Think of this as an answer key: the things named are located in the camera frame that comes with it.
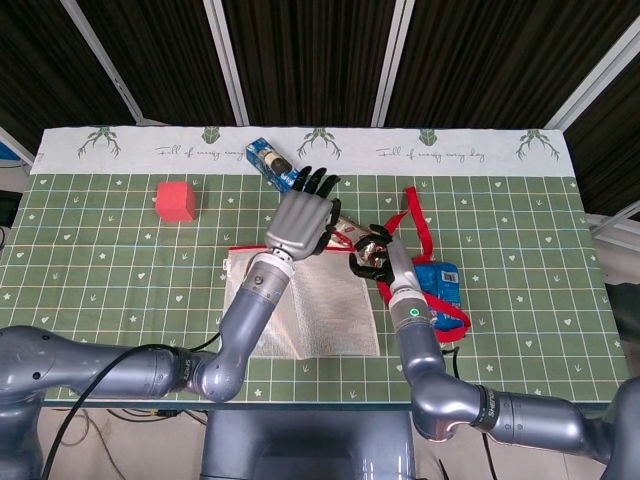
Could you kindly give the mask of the green grid tablecloth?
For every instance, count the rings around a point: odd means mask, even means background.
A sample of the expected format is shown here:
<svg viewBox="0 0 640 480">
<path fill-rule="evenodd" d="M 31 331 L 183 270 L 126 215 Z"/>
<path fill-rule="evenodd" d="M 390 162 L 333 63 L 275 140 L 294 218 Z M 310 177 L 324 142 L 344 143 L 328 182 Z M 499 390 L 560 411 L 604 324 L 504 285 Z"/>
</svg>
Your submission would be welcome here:
<svg viewBox="0 0 640 480">
<path fill-rule="evenodd" d="M 435 258 L 460 272 L 465 380 L 606 403 L 629 377 L 556 130 L 47 130 L 0 255 L 0 327 L 123 345 L 209 339 L 230 249 L 258 245 L 279 203 L 246 157 L 260 137 L 296 167 L 338 175 L 334 193 L 359 225 L 404 212 L 416 189 Z M 157 186 L 181 181 L 196 218 L 164 222 Z"/>
</svg>

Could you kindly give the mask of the grey robot torso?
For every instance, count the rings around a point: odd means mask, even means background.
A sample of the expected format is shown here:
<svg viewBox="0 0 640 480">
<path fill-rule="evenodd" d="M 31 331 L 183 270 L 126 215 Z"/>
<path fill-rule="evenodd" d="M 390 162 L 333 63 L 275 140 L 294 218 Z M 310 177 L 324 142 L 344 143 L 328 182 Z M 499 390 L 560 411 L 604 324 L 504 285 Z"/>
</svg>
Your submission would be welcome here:
<svg viewBox="0 0 640 480">
<path fill-rule="evenodd" d="M 218 410 L 199 480 L 416 480 L 401 411 Z"/>
</svg>

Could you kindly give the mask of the red foam cube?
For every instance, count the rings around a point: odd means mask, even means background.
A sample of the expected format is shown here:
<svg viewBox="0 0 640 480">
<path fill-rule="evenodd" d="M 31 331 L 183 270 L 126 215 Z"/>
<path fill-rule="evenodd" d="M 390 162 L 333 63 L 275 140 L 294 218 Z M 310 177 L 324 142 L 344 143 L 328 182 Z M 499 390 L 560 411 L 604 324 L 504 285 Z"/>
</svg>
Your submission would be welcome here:
<svg viewBox="0 0 640 480">
<path fill-rule="evenodd" d="M 192 222 L 196 218 L 196 195 L 186 181 L 161 182 L 157 186 L 155 210 L 164 222 Z"/>
</svg>

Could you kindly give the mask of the clear mesh zipper pouch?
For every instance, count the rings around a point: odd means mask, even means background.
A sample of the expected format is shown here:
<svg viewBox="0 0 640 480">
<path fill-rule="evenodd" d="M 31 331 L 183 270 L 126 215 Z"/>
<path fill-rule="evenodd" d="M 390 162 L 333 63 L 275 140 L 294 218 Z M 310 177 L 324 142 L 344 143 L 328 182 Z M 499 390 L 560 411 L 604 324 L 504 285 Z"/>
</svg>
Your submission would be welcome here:
<svg viewBox="0 0 640 480">
<path fill-rule="evenodd" d="M 264 248 L 233 248 L 224 266 L 225 358 L 380 354 L 367 286 L 352 274 L 348 252 L 329 249 L 285 267 Z"/>
</svg>

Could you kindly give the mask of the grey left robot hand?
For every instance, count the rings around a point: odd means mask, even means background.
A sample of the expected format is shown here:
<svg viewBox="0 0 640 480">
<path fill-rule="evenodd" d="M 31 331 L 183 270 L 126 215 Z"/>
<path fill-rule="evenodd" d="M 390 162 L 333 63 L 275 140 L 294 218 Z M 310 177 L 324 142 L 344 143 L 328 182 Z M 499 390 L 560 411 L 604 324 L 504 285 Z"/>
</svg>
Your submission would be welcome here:
<svg viewBox="0 0 640 480">
<path fill-rule="evenodd" d="M 293 261 L 319 255 L 335 231 L 341 211 L 338 198 L 329 194 L 338 175 L 326 175 L 324 167 L 304 167 L 283 196 L 265 234 L 265 245 L 286 253 Z"/>
</svg>

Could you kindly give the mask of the blue snack packet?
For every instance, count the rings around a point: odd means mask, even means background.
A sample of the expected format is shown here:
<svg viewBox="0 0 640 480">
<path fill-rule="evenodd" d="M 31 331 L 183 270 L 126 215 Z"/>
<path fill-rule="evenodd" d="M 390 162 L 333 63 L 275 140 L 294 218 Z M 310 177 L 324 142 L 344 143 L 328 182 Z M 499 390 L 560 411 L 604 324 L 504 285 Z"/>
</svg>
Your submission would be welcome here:
<svg viewBox="0 0 640 480">
<path fill-rule="evenodd" d="M 461 308 L 458 268 L 447 262 L 415 263 L 418 283 L 435 318 L 440 343 L 455 343 L 471 327 L 469 316 Z"/>
</svg>

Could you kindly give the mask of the gold foil snack package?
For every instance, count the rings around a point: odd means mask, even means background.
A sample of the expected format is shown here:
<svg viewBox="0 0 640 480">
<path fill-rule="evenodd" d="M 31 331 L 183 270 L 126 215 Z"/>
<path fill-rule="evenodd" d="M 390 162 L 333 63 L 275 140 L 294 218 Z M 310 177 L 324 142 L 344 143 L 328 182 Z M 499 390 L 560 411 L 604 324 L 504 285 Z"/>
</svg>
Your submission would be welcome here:
<svg viewBox="0 0 640 480">
<path fill-rule="evenodd" d="M 384 260 L 378 254 L 384 253 L 386 246 L 381 233 L 340 216 L 334 226 L 328 249 L 354 253 L 359 265 L 379 268 Z"/>
</svg>

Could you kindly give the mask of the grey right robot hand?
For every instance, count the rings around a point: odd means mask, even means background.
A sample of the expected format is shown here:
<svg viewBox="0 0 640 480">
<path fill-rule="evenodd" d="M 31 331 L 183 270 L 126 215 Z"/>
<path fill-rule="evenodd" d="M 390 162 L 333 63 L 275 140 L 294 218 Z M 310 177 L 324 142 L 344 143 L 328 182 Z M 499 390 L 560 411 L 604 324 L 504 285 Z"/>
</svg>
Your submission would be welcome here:
<svg viewBox="0 0 640 480">
<path fill-rule="evenodd" d="M 391 293 L 403 288 L 418 290 L 417 275 L 402 239 L 382 225 L 371 224 L 369 229 L 349 255 L 351 271 L 360 278 L 382 282 Z"/>
</svg>

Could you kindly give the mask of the blue cardboard box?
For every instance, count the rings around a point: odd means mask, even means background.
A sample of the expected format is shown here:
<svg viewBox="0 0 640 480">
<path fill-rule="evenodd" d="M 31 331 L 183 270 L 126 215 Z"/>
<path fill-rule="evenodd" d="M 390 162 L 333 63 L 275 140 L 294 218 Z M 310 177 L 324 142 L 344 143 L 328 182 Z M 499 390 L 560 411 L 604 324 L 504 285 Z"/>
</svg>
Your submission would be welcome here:
<svg viewBox="0 0 640 480">
<path fill-rule="evenodd" d="M 295 165 L 263 137 L 247 145 L 246 157 L 262 177 L 281 194 L 286 194 L 298 178 L 299 170 Z"/>
</svg>

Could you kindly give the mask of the white aluminium frame post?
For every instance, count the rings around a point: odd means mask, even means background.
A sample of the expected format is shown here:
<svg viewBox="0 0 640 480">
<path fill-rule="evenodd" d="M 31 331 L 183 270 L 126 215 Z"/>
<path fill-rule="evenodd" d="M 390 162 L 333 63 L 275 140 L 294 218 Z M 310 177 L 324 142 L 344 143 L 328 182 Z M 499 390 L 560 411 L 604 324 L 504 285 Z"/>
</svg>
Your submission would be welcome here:
<svg viewBox="0 0 640 480">
<path fill-rule="evenodd" d="M 203 0 L 209 28 L 237 126 L 250 125 L 222 0 Z"/>
<path fill-rule="evenodd" d="M 385 126 L 415 0 L 395 0 L 371 118 L 372 128 Z"/>
<path fill-rule="evenodd" d="M 111 81 L 135 124 L 147 125 L 148 120 L 144 117 L 140 106 L 102 45 L 77 0 L 59 0 L 59 2 Z"/>
<path fill-rule="evenodd" d="M 640 55 L 640 15 L 613 43 L 545 125 L 566 131 Z"/>
</svg>

